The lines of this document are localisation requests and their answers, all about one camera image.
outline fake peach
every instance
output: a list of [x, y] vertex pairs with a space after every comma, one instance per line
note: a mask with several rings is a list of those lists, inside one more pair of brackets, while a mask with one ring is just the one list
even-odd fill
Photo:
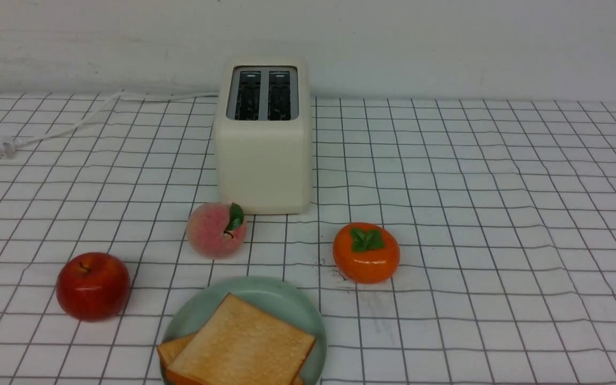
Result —
[[210, 258], [230, 256], [246, 236], [244, 210], [235, 203], [200, 205], [187, 222], [187, 241], [199, 254]]

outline orange persimmon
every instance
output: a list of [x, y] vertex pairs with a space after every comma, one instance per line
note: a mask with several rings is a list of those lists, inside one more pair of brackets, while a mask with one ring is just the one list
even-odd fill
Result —
[[353, 222], [337, 232], [332, 256], [345, 277], [358, 283], [379, 283], [396, 272], [401, 249], [394, 236], [382, 227]]

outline plate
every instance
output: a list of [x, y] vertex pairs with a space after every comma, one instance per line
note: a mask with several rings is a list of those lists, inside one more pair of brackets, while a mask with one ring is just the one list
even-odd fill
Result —
[[[298, 288], [275, 278], [231, 278], [201, 290], [174, 315], [163, 334], [162, 342], [199, 331], [228, 292], [315, 336], [315, 346], [299, 375], [306, 385], [318, 383], [327, 360], [327, 332], [322, 314]], [[163, 382], [174, 385], [166, 378], [163, 364], [160, 365]]]

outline toaster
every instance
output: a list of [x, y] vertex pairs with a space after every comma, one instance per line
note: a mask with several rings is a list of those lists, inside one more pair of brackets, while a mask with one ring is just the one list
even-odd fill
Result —
[[305, 59], [229, 59], [213, 120], [220, 202], [247, 214], [300, 214], [313, 190], [313, 121]]

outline apple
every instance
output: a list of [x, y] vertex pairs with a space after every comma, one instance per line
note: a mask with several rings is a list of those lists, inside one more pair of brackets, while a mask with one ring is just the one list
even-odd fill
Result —
[[56, 299], [66, 314], [79, 321], [114, 317], [130, 294], [130, 273], [109, 253], [89, 252], [71, 259], [56, 279]]

